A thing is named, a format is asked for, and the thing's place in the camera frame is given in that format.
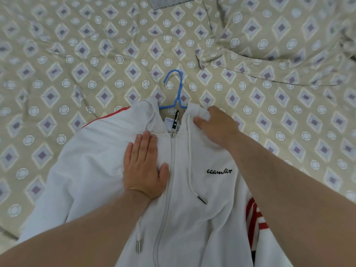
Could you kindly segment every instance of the white tag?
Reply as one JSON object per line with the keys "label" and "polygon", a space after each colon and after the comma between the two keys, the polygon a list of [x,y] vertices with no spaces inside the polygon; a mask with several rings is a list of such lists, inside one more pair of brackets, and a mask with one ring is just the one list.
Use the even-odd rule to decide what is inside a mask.
{"label": "white tag", "polygon": [[166,117],[164,120],[164,124],[166,125],[167,131],[172,131],[172,126],[174,123],[174,119]]}

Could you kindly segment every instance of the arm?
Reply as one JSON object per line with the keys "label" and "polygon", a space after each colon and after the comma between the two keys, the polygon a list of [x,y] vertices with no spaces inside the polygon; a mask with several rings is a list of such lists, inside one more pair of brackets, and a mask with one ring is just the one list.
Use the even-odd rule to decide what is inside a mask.
{"label": "arm", "polygon": [[238,131],[217,107],[194,123],[233,157],[282,250],[295,266],[356,264],[356,205]]}
{"label": "arm", "polygon": [[167,185],[168,165],[159,174],[156,169],[156,143],[149,132],[129,143],[120,197],[13,247],[0,256],[0,266],[114,266],[138,219]]}

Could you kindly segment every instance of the blue plastic hanger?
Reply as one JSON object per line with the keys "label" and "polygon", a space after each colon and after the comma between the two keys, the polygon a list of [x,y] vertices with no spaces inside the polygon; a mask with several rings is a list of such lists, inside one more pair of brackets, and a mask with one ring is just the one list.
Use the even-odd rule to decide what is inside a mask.
{"label": "blue plastic hanger", "polygon": [[176,100],[174,101],[174,104],[172,104],[172,105],[170,105],[170,106],[159,106],[158,108],[159,108],[160,110],[163,109],[163,108],[173,108],[173,107],[175,107],[176,104],[177,104],[177,101],[179,102],[179,106],[180,106],[181,108],[187,108],[186,106],[183,106],[183,105],[182,105],[182,101],[180,100],[180,92],[181,92],[181,90],[182,90],[182,88],[183,88],[183,73],[182,73],[181,71],[179,71],[178,69],[173,69],[173,70],[171,70],[171,71],[168,72],[168,74],[167,74],[166,78],[164,79],[163,83],[166,83],[168,76],[169,76],[172,72],[178,72],[179,75],[180,75],[180,84],[179,84],[178,94],[177,94]]}

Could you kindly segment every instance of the zipper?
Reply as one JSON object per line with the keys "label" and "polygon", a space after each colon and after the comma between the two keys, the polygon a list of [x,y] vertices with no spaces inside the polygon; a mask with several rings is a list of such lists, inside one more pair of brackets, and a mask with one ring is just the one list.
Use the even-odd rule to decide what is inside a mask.
{"label": "zipper", "polygon": [[163,234],[164,226],[166,225],[167,216],[168,216],[168,209],[169,209],[169,202],[171,200],[170,195],[171,195],[171,188],[172,188],[172,182],[173,182],[174,157],[175,157],[175,152],[176,152],[175,136],[176,136],[176,130],[177,130],[178,117],[179,117],[179,111],[177,110],[176,116],[174,118],[172,132],[171,132],[171,168],[170,168],[171,176],[170,176],[169,181],[168,181],[168,188],[167,188],[167,195],[166,195],[166,203],[164,205],[163,219],[162,219],[159,231],[158,231],[158,235],[157,235],[156,241],[154,243],[154,255],[153,256],[154,256],[154,266],[155,267],[159,267],[159,263],[158,263],[158,247],[159,247],[159,243],[161,241],[161,237],[162,237],[162,234]]}

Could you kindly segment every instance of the forearm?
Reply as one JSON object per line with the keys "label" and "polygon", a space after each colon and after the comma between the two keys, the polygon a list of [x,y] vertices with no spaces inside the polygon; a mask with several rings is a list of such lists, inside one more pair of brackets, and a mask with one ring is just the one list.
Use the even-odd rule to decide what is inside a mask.
{"label": "forearm", "polygon": [[295,267],[356,264],[354,203],[243,133],[230,140],[228,151]]}
{"label": "forearm", "polygon": [[0,256],[0,266],[114,266],[150,200],[128,190],[95,211],[41,233]]}

